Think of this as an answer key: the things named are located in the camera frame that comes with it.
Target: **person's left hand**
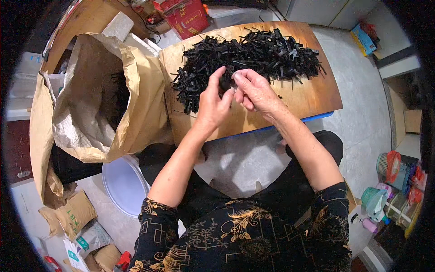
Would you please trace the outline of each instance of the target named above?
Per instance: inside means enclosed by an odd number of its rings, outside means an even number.
[[[230,111],[235,90],[227,90],[219,98],[219,78],[225,73],[225,66],[217,69],[208,80],[208,86],[199,96],[199,109],[195,128],[204,132],[207,138],[222,124]]]

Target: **person's right hand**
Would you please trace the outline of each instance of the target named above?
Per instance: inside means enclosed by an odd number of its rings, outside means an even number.
[[[268,80],[254,70],[238,70],[231,78],[237,84],[234,98],[237,103],[243,103],[248,111],[258,110],[267,121],[274,123],[276,112],[286,109]]]

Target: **green label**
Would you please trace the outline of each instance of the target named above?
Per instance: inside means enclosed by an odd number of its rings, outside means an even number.
[[[77,262],[80,262],[79,258],[77,258],[77,256],[74,254],[74,252],[68,250],[68,256],[74,260],[76,260]]]
[[[76,239],[76,241],[77,241],[77,243],[79,243],[79,245],[80,245],[80,246],[81,246],[85,251],[87,251],[87,250],[89,249],[89,244],[88,244],[88,242],[86,242],[85,239],[83,239],[83,237],[79,236],[79,237]]]

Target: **forearm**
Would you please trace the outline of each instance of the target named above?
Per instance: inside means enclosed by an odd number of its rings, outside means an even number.
[[[295,154],[315,191],[341,182],[342,176],[332,155],[307,126],[285,106],[274,112],[274,124]]]
[[[180,204],[206,139],[207,135],[195,126],[189,130],[155,179],[148,193],[150,199],[174,208]]]

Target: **person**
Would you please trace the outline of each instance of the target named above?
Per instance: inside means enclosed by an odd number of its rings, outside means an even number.
[[[349,202],[338,169],[342,141],[329,131],[311,133],[251,69],[236,71],[237,88],[220,99],[224,72],[221,67],[210,76],[195,123],[179,146],[154,144],[144,152],[150,167],[144,175],[154,182],[139,214],[130,271],[349,271]],[[230,199],[193,171],[233,99],[272,123],[292,157],[277,180],[249,198]],[[308,232],[294,227],[309,208]],[[178,219],[187,228],[181,237]]]

